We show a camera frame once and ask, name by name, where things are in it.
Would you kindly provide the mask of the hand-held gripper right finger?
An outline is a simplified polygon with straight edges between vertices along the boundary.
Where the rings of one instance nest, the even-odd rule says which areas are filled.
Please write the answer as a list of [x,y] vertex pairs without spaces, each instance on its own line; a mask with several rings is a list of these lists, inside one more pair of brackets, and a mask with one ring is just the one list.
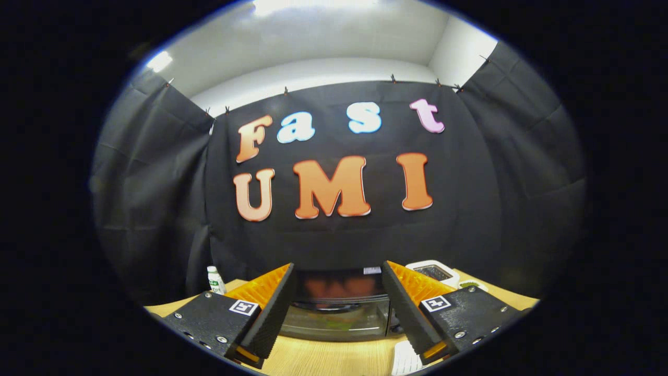
[[381,270],[399,323],[425,366],[470,352],[528,314],[479,287],[456,289],[389,260]]

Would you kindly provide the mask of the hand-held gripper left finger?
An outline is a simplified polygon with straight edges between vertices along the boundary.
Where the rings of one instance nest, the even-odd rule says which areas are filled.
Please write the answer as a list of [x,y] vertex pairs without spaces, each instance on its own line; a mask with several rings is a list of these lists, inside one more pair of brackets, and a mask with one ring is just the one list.
[[288,263],[224,295],[203,292],[161,321],[214,357],[260,369],[295,292],[294,264]]

